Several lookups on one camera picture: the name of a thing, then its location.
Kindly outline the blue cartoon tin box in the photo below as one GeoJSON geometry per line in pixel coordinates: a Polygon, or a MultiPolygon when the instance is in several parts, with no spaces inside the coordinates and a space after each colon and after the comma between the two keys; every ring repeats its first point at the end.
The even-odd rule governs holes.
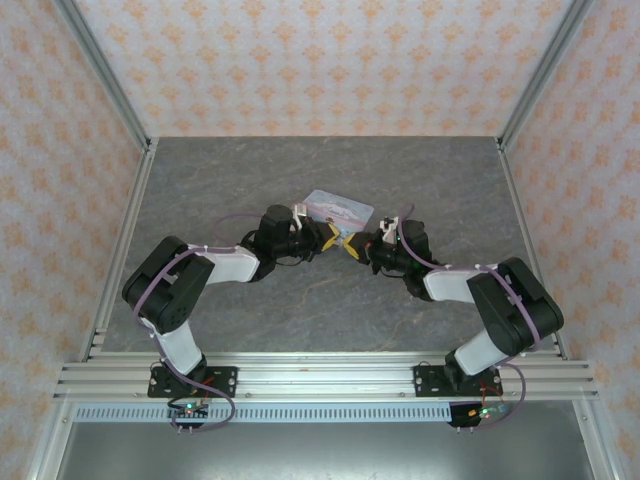
{"type": "Polygon", "coordinates": [[[373,206],[323,190],[311,192],[303,204],[310,217],[316,221],[333,223],[344,237],[363,231],[375,211],[373,206]]]}

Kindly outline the grey metal panel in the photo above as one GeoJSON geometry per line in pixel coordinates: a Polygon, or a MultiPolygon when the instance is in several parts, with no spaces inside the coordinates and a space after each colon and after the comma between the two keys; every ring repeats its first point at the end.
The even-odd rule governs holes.
{"type": "Polygon", "coordinates": [[[57,480],[594,480],[580,435],[514,423],[73,427],[57,480]]]}

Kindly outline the aluminium base rail beam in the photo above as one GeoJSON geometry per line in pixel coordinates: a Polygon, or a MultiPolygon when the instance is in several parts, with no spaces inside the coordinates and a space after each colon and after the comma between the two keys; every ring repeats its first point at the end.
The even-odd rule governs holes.
{"type": "MultiPolygon", "coordinates": [[[[240,401],[407,402],[414,398],[413,368],[440,365],[441,352],[209,353],[214,366],[239,374],[240,401]]],[[[57,399],[125,401],[145,397],[150,366],[147,352],[97,352],[86,362],[66,363],[54,389],[57,399]]],[[[555,351],[527,354],[500,370],[506,400],[524,393],[529,400],[596,400],[600,396],[591,365],[555,351]]]]}

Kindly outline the aluminium table side rail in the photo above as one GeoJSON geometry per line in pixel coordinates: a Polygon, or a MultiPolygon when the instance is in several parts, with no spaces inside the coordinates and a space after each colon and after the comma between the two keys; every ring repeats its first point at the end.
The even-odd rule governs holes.
{"type": "Polygon", "coordinates": [[[153,165],[154,157],[159,143],[158,137],[152,137],[143,149],[141,159],[135,172],[133,184],[129,193],[126,208],[122,215],[118,235],[112,249],[109,268],[102,284],[94,314],[89,322],[89,330],[85,335],[83,346],[80,350],[79,361],[86,362],[89,358],[93,341],[96,335],[108,328],[114,302],[118,297],[119,282],[124,271],[124,266],[131,244],[133,233],[148,178],[153,165]]]}
{"type": "Polygon", "coordinates": [[[535,277],[537,278],[537,280],[541,283],[541,285],[543,287],[546,286],[545,284],[545,278],[544,278],[544,274],[541,271],[540,268],[540,264],[537,258],[537,254],[535,251],[535,246],[533,244],[533,240],[531,237],[531,233],[529,231],[528,225],[527,225],[527,221],[526,221],[526,217],[525,217],[525,211],[523,208],[523,204],[521,202],[519,193],[518,193],[518,189],[517,189],[517,185],[515,182],[515,176],[513,174],[513,170],[511,168],[511,165],[509,163],[509,159],[505,150],[505,147],[503,146],[503,144],[500,142],[500,139],[496,140],[496,146],[498,149],[498,154],[499,154],[499,158],[500,158],[500,162],[504,171],[504,175],[509,187],[509,191],[512,197],[512,201],[514,204],[514,208],[515,208],[515,212],[516,212],[516,216],[519,222],[519,226],[520,226],[520,230],[521,230],[521,234],[523,237],[523,241],[525,244],[525,248],[527,251],[527,256],[528,256],[528,260],[529,260],[529,264],[532,268],[533,274],[535,275],[535,277]]]}

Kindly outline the aluminium frame post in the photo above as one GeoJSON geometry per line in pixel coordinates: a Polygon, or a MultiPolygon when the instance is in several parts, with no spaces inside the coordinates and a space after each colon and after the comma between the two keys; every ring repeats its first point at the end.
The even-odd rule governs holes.
{"type": "Polygon", "coordinates": [[[146,133],[76,0],[51,0],[51,2],[74,36],[126,131],[140,150],[146,151],[151,143],[151,137],[146,133]]]}
{"type": "Polygon", "coordinates": [[[572,404],[594,480],[626,480],[602,402],[581,399],[572,404]]]}
{"type": "Polygon", "coordinates": [[[51,407],[37,443],[27,480],[56,480],[74,424],[74,402],[57,402],[51,407]]]}
{"type": "Polygon", "coordinates": [[[502,134],[496,138],[498,148],[502,153],[506,153],[515,144],[520,130],[533,112],[536,102],[595,2],[596,0],[571,1],[516,103],[502,134]]]}

